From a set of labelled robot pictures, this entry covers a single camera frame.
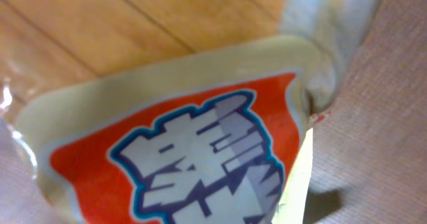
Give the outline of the yellow snack bag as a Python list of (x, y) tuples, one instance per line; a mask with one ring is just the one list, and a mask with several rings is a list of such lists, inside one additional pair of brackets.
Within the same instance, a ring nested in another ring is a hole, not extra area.
[(1, 0), (1, 120), (65, 223), (299, 223), (380, 0)]

